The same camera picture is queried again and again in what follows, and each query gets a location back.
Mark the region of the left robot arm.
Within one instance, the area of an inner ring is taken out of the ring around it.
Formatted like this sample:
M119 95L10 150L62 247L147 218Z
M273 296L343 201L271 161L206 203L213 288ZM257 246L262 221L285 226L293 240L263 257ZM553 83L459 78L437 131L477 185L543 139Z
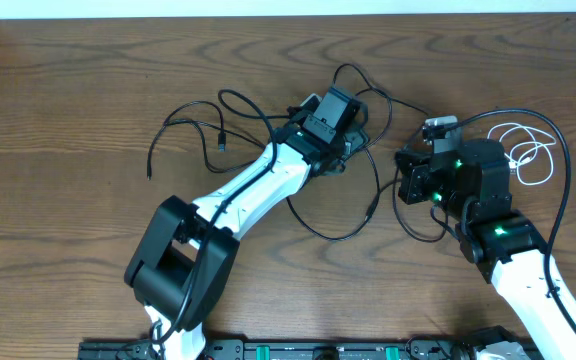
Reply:
M269 130L261 155L214 192L162 202L124 273L152 325L155 359L196 359L202 323L222 295L242 237L310 179L340 173L369 138L365 103L332 86L310 95Z

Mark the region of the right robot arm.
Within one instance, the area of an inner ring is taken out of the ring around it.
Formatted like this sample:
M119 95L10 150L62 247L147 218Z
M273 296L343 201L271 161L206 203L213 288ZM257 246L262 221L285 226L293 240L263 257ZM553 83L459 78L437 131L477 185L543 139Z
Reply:
M501 143L463 142L448 151L400 150L399 197L431 201L453 217L464 257L506 300L545 359L576 359L576 300L547 242L512 207L510 167Z

